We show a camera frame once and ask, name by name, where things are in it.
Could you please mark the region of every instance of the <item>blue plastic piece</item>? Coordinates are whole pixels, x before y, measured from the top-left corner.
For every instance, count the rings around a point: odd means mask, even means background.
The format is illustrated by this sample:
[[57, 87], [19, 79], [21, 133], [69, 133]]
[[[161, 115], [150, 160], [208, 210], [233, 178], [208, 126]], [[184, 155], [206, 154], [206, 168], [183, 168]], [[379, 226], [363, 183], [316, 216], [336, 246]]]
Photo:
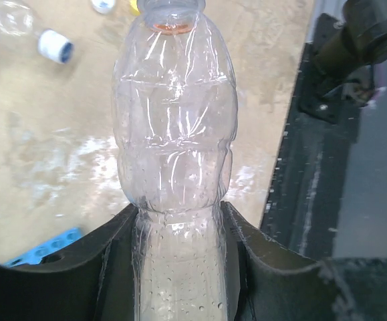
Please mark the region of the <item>blue plastic piece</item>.
[[39, 246], [30, 249], [28, 252], [20, 255], [10, 261], [6, 262], [4, 265], [13, 267], [21, 264], [39, 264], [43, 257], [59, 251], [60, 249], [69, 246], [73, 242], [82, 238], [82, 231], [75, 227], [65, 231], [61, 235], [46, 241], [45, 243], [40, 244]]

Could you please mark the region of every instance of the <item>plastic bottle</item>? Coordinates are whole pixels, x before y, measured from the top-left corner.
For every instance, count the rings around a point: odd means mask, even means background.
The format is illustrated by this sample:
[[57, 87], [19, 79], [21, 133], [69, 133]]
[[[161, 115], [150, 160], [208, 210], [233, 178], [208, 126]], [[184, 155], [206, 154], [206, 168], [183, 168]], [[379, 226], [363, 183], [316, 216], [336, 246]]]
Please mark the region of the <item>plastic bottle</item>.
[[41, 19], [32, 8], [20, 0], [0, 0], [0, 51], [10, 54], [35, 55], [67, 63], [73, 44], [63, 35], [43, 27]]
[[136, 320], [227, 320], [227, 192], [237, 95], [204, 0], [138, 0], [114, 67], [119, 177], [139, 209]]

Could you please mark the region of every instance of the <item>bottle cap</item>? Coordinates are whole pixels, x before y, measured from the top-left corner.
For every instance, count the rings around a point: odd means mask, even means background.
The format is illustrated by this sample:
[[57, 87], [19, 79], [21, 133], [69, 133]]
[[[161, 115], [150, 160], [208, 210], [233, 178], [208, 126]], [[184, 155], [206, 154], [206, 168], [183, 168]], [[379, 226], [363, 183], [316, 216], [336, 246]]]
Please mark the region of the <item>bottle cap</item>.
[[116, 4], [116, 0], [92, 0], [92, 7], [98, 13], [107, 15], [110, 13]]
[[129, 4], [130, 4], [130, 8], [131, 8], [131, 13], [133, 15], [140, 15], [141, 14], [140, 10], [138, 10], [138, 7], [137, 7], [137, 0], [130, 0]]
[[66, 64], [73, 54], [74, 46], [69, 39], [54, 30], [46, 30], [39, 38], [39, 53], [54, 62]]

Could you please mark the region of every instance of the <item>bolt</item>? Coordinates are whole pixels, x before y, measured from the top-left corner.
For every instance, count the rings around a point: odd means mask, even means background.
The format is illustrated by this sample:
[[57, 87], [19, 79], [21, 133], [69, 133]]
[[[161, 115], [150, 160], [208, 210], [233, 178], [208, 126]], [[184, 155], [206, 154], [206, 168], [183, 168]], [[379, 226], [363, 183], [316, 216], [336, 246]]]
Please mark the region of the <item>bolt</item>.
[[342, 21], [337, 21], [333, 24], [334, 29], [341, 29], [345, 24]]

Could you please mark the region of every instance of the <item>beige floor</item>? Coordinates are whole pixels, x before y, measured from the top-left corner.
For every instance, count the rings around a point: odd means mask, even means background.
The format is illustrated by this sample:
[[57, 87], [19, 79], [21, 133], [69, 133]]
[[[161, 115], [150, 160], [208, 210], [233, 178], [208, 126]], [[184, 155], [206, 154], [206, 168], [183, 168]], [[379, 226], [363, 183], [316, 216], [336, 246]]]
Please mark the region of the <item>beige floor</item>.
[[[120, 190], [110, 79], [133, 16], [128, 0], [101, 16], [88, 0], [29, 3], [70, 37], [68, 66], [0, 57], [0, 261], [58, 233], [85, 232], [128, 204]], [[239, 91], [239, 131], [226, 199], [258, 226], [313, 0], [208, 0]]]

